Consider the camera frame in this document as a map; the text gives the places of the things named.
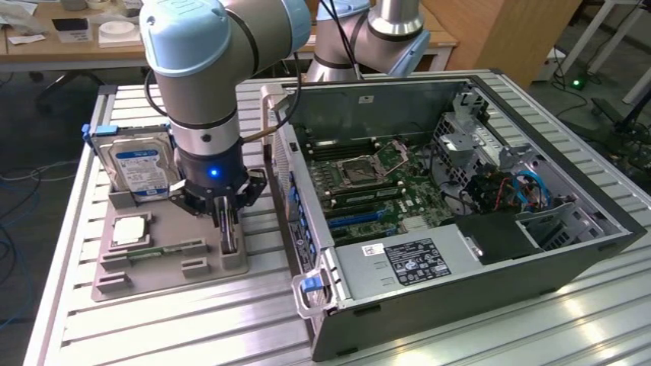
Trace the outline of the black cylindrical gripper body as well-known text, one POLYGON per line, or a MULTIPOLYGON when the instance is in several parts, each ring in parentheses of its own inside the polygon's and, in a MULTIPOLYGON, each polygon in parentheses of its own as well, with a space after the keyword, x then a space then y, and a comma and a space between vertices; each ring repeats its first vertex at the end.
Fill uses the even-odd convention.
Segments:
POLYGON ((211 202, 214 197, 233 196, 246 182, 246 167, 242 162, 241 144, 234 143, 223 152, 198 156, 179 147, 174 150, 177 167, 185 179, 183 188, 211 202))

